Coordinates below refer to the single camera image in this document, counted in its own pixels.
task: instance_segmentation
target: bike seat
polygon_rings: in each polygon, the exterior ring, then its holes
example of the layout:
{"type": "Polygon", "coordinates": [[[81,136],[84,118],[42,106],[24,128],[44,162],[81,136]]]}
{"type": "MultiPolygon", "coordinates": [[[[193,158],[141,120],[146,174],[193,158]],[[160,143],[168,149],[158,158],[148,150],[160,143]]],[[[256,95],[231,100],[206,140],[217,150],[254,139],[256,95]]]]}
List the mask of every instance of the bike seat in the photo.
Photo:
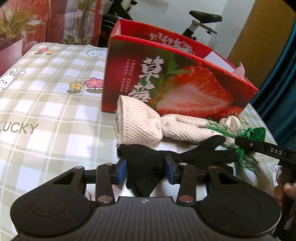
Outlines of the bike seat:
{"type": "Polygon", "coordinates": [[[201,23],[216,23],[222,21],[222,16],[216,14],[199,11],[190,11],[189,14],[201,23]]]}

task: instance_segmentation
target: strawberry box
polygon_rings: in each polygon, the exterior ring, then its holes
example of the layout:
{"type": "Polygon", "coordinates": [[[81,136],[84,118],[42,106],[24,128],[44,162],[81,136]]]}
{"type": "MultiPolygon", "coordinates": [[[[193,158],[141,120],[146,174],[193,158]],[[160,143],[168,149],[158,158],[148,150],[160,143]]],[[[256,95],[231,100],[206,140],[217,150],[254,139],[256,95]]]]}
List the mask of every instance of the strawberry box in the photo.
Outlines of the strawberry box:
{"type": "Polygon", "coordinates": [[[160,115],[219,120],[238,116],[258,92],[208,46],[155,26],[120,19],[108,48],[104,112],[115,112],[119,95],[128,95],[160,115]]]}

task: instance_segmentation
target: green tassel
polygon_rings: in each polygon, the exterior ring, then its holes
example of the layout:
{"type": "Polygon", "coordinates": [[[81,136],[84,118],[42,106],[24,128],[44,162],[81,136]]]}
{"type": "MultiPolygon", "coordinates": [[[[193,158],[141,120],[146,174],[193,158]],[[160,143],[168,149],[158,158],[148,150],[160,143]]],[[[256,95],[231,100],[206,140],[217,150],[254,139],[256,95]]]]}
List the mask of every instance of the green tassel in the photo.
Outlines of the green tassel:
{"type": "MultiPolygon", "coordinates": [[[[231,130],[227,125],[219,122],[210,121],[210,120],[209,120],[209,123],[205,126],[205,128],[221,133],[226,139],[236,138],[236,137],[249,138],[250,134],[253,133],[253,129],[248,128],[247,130],[242,129],[242,131],[239,134],[234,134],[231,132],[231,130]]],[[[225,145],[225,146],[233,149],[235,145],[234,146],[225,145]]],[[[247,177],[247,175],[245,174],[245,170],[250,170],[251,172],[256,174],[256,176],[258,176],[257,172],[255,171],[255,165],[258,164],[259,162],[251,154],[245,153],[245,150],[239,147],[236,147],[234,151],[239,156],[239,162],[235,163],[234,175],[239,176],[240,173],[243,173],[247,177]]]]}

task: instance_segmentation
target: white wall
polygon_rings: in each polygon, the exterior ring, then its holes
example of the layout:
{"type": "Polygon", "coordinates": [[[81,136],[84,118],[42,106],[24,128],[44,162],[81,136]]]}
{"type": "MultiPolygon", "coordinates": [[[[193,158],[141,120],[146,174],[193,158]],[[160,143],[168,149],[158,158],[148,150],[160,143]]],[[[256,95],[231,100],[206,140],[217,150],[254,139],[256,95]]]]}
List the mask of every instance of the white wall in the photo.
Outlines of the white wall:
{"type": "Polygon", "coordinates": [[[221,14],[223,21],[215,27],[208,46],[227,58],[251,12],[255,0],[228,0],[221,14]]]}
{"type": "MultiPolygon", "coordinates": [[[[123,6],[126,6],[129,1],[124,0],[123,6]]],[[[129,12],[135,21],[182,34],[193,20],[189,11],[221,15],[227,0],[137,0],[137,2],[138,4],[129,12]]],[[[207,26],[214,29],[216,23],[210,23],[207,26]]],[[[211,37],[203,28],[198,28],[194,36],[203,44],[207,44],[211,37]]]]}

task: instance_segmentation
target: checkered tablecloth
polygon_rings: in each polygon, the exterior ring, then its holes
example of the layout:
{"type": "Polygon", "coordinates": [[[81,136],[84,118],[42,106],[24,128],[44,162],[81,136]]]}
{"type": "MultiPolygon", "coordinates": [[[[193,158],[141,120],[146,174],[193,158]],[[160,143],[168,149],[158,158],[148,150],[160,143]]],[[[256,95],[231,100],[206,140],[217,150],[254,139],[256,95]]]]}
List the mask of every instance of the checkered tablecloth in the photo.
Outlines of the checkered tablecloth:
{"type": "MultiPolygon", "coordinates": [[[[9,211],[19,196],[74,166],[117,162],[115,114],[100,110],[105,61],[106,49],[40,43],[0,78],[1,241],[17,234],[9,211]]],[[[241,119],[245,128],[266,127],[251,105],[241,119]]],[[[275,143],[269,131],[266,141],[275,143]]],[[[176,152],[192,147],[169,138],[152,146],[176,152]]],[[[277,160],[255,157],[259,178],[248,177],[272,194],[277,160]]]]}

